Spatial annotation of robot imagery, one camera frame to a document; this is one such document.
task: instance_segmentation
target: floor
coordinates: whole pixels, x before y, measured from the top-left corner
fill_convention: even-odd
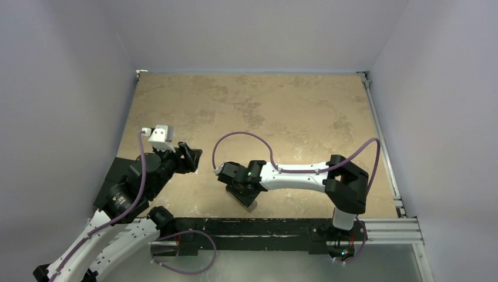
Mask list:
[[[331,217],[329,198],[308,190],[261,193],[247,212],[225,192],[212,171],[215,142],[233,131],[250,131],[270,143],[281,164],[326,161],[331,154],[349,156],[376,136],[366,94],[357,76],[302,75],[160,75],[144,74],[119,147],[118,156],[139,155],[141,127],[174,126],[173,143],[185,141],[203,156],[196,173],[177,174],[151,206],[163,205],[176,217]],[[151,152],[143,138],[146,151]],[[269,159],[267,148],[250,136],[220,143],[216,162],[246,165]],[[355,160],[371,172],[375,146]],[[386,169],[381,160],[363,218],[397,218]]]

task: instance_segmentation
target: gray wall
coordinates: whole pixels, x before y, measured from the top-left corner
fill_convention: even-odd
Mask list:
[[[32,281],[83,230],[134,69],[92,1],[0,2],[0,280]]]
[[[373,101],[437,281],[496,281],[498,2],[410,1]]]
[[[135,67],[336,72],[373,65],[408,0],[105,0]]]

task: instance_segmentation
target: beige surface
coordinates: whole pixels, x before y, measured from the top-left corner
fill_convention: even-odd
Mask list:
[[[251,131],[270,143],[275,161],[307,164],[331,154],[349,156],[375,136],[361,80],[357,76],[294,75],[148,75],[140,78],[118,156],[135,159],[141,127],[173,125],[173,142],[185,141],[204,151],[197,174],[176,174],[152,206],[164,205],[175,216],[191,217],[331,217],[334,205],[323,193],[282,189],[260,193],[248,213],[216,180],[211,168],[215,142],[232,131]],[[143,138],[146,151],[151,151]],[[253,137],[238,135],[218,147],[217,165],[225,160],[246,165],[269,159]],[[375,148],[355,163],[372,171]],[[364,218],[397,218],[383,162],[367,199]]]

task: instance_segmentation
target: wire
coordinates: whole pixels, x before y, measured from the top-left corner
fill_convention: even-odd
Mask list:
[[[173,237],[176,237],[176,236],[180,236],[180,235],[183,235],[183,234],[189,234],[189,233],[197,233],[197,234],[204,235],[206,238],[208,238],[208,240],[213,245],[213,251],[214,251],[213,258],[211,259],[211,261],[209,262],[209,264],[205,268],[202,268],[201,270],[197,270],[197,271],[183,271],[183,270],[179,270],[179,269],[176,269],[176,268],[172,268],[172,267],[167,266],[167,265],[163,264],[162,262],[156,260],[156,258],[154,257],[154,254],[152,253],[152,248],[151,248],[150,255],[152,256],[152,262],[156,263],[158,266],[162,266],[162,267],[164,267],[166,269],[169,269],[171,271],[174,271],[176,273],[185,274],[185,275],[197,275],[197,274],[201,274],[202,272],[205,272],[206,270],[208,270],[211,266],[213,266],[214,261],[216,259],[216,252],[217,252],[216,245],[214,244],[213,239],[208,234],[206,234],[206,233],[204,233],[202,231],[198,231],[198,230],[187,230],[187,231],[182,231],[182,232],[178,232],[178,233],[174,233],[174,234],[168,235],[166,237],[159,238],[156,241],[164,241],[164,240],[167,240],[169,238],[173,238]]]
[[[329,172],[331,170],[338,169],[338,168],[342,167],[343,165],[349,163],[352,159],[354,159],[357,155],[359,155],[363,150],[365,150],[365,148],[368,145],[370,145],[370,143],[372,143],[373,141],[376,141],[376,143],[377,143],[377,151],[376,151],[376,156],[375,156],[375,164],[373,166],[374,169],[372,170],[370,181],[368,182],[367,193],[370,191],[370,187],[372,186],[372,183],[374,182],[375,173],[377,172],[377,167],[378,167],[379,159],[380,159],[380,156],[381,156],[381,141],[377,137],[372,137],[372,138],[368,139],[360,148],[358,148],[358,150],[356,150],[356,152],[354,152],[352,155],[350,155],[349,157],[347,157],[345,160],[343,160],[342,162],[340,162],[340,163],[338,163],[338,164],[336,164],[334,166],[327,167],[326,169],[320,169],[318,171],[316,171],[316,170],[279,169],[278,166],[277,166],[277,164],[275,163],[275,161],[273,159],[273,150],[272,150],[270,144],[268,144],[268,142],[266,142],[263,138],[257,136],[254,133],[246,132],[246,131],[236,131],[236,132],[231,132],[229,134],[224,135],[214,145],[213,155],[211,157],[211,162],[213,163],[213,169],[216,169],[216,164],[215,164],[215,161],[214,161],[214,155],[216,153],[216,149],[218,148],[218,145],[220,144],[220,142],[223,139],[225,139],[225,138],[227,138],[229,136],[232,136],[232,135],[236,135],[236,134],[249,135],[249,136],[252,136],[252,137],[258,139],[259,141],[263,142],[263,144],[265,144],[266,147],[268,148],[268,150],[270,151],[270,162],[271,162],[271,165],[276,170],[278,170],[279,172],[283,172],[283,173],[323,173],[323,172]]]
[[[120,214],[113,220],[110,220],[107,223],[104,223],[103,225],[91,230],[90,232],[87,233],[88,237],[85,237],[80,240],[72,249],[69,251],[68,255],[61,261],[59,266],[55,269],[55,273],[50,277],[50,280],[48,282],[53,282],[55,278],[60,274],[60,271],[64,268],[64,265],[69,261],[69,259],[75,254],[75,252],[88,240],[90,239],[95,233],[101,231],[102,229],[106,228],[107,226],[111,224],[115,224],[116,222],[120,221],[122,218],[127,216],[138,204],[140,201],[140,198],[142,198],[143,190],[145,188],[145,177],[147,174],[147,169],[146,169],[146,161],[145,161],[145,153],[143,151],[143,144],[142,144],[142,134],[145,133],[143,131],[139,132],[138,134],[138,139],[139,139],[139,148],[140,148],[140,157],[142,159],[142,181],[140,182],[140,189],[137,197],[135,198],[135,201],[132,203],[132,205],[124,211],[124,213]]]

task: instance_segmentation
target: purple cable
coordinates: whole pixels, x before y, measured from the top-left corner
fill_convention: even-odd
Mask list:
[[[268,144],[268,142],[266,142],[263,138],[257,136],[256,134],[251,133],[251,132],[246,132],[246,131],[231,132],[229,134],[226,134],[225,136],[223,136],[222,138],[220,138],[220,140],[218,140],[218,142],[216,142],[216,144],[214,145],[214,148],[213,148],[213,155],[212,155],[212,158],[211,158],[211,161],[213,162],[213,169],[216,169],[216,164],[215,164],[215,161],[214,161],[214,155],[216,153],[216,149],[218,148],[218,145],[220,144],[220,142],[223,139],[225,139],[225,138],[227,138],[229,136],[232,136],[232,135],[236,135],[236,134],[249,135],[249,136],[252,136],[252,137],[258,139],[259,141],[263,142],[263,144],[265,144],[266,147],[268,148],[268,150],[270,151],[270,162],[271,162],[271,165],[273,165],[273,167],[278,170],[278,166],[275,163],[275,161],[273,160],[273,150],[272,150],[270,144]],[[354,152],[352,155],[350,155],[347,159],[345,159],[342,162],[336,164],[335,166],[331,166],[331,167],[328,167],[326,169],[321,169],[321,170],[318,171],[318,173],[329,172],[331,170],[338,169],[338,168],[342,167],[343,165],[349,163],[357,155],[359,155],[361,152],[363,152],[363,150],[365,150],[365,148],[368,145],[370,145],[370,143],[372,143],[373,141],[376,141],[376,143],[377,143],[377,151],[376,151],[376,155],[375,155],[375,164],[373,166],[374,169],[372,169],[372,174],[370,176],[370,181],[368,182],[368,185],[367,185],[366,193],[368,194],[368,192],[370,192],[370,188],[372,187],[372,183],[374,182],[375,173],[377,172],[377,167],[379,166],[379,159],[381,157],[381,141],[377,137],[372,137],[372,138],[368,139],[360,148],[358,148],[358,150],[356,150],[356,152]],[[289,169],[281,169],[280,171],[284,172],[284,173],[316,173],[315,170],[289,170]],[[361,254],[361,252],[363,251],[363,248],[365,247],[365,242],[366,242],[366,227],[365,227],[365,224],[362,221],[360,221],[360,219],[358,219],[358,216],[356,216],[356,220],[360,223],[360,225],[362,226],[363,231],[364,231],[363,232],[363,242],[361,243],[360,248],[355,253],[355,255],[353,256],[353,258],[351,258],[350,260],[348,260],[347,262],[344,262],[344,263],[350,263],[350,262],[356,260],[358,258],[358,255]]]
[[[182,235],[182,234],[188,234],[188,233],[197,233],[197,234],[204,235],[204,236],[206,236],[206,238],[209,239],[209,241],[213,245],[213,250],[214,250],[213,258],[211,259],[211,261],[209,262],[209,264],[205,268],[202,268],[201,270],[198,270],[198,271],[192,271],[192,272],[178,270],[176,268],[172,268],[172,267],[167,266],[167,265],[161,263],[160,261],[156,260],[156,258],[154,257],[154,254],[152,253],[152,250],[151,250],[150,251],[150,255],[152,256],[152,260],[154,261],[154,263],[156,263],[158,266],[162,266],[162,267],[164,267],[166,269],[169,269],[171,271],[174,271],[176,273],[185,274],[185,275],[197,275],[197,274],[201,274],[202,272],[208,270],[213,265],[214,260],[216,259],[216,245],[214,244],[213,239],[211,237],[209,237],[208,234],[205,234],[204,232],[198,231],[198,230],[187,230],[187,231],[182,231],[182,232],[174,233],[172,235],[168,235],[166,237],[159,238],[156,241],[164,241],[164,240],[167,240],[169,238],[173,238],[173,237],[176,237],[176,236],[179,236],[179,235]]]
[[[136,206],[137,204],[139,203],[140,201],[140,198],[142,198],[142,194],[143,194],[143,190],[145,188],[145,176],[147,174],[147,169],[146,169],[146,162],[145,162],[145,153],[143,151],[143,144],[142,144],[142,133],[144,133],[143,131],[139,133],[139,148],[140,148],[140,158],[141,158],[141,161],[142,161],[142,181],[140,182],[140,189],[139,189],[139,193],[137,195],[137,197],[135,198],[135,201],[132,203],[132,205],[126,210],[124,211],[124,213],[120,214],[119,216],[117,216],[115,219],[107,222],[107,223],[104,223],[103,225],[93,229],[92,231],[88,232],[87,235],[88,237],[85,237],[83,239],[80,240],[80,242],[78,242],[74,248],[71,249],[71,251],[69,251],[68,255],[61,261],[61,263],[59,264],[59,266],[55,269],[55,273],[52,275],[52,277],[50,277],[50,280],[48,280],[48,282],[53,282],[55,280],[55,277],[57,277],[57,275],[59,275],[60,271],[64,268],[64,265],[66,265],[66,263],[69,261],[69,259],[75,254],[75,252],[90,238],[92,237],[95,233],[101,231],[102,229],[106,228],[107,226],[111,225],[111,224],[115,224],[116,222],[118,222],[119,220],[121,220],[122,218],[124,218],[126,215],[128,215]]]

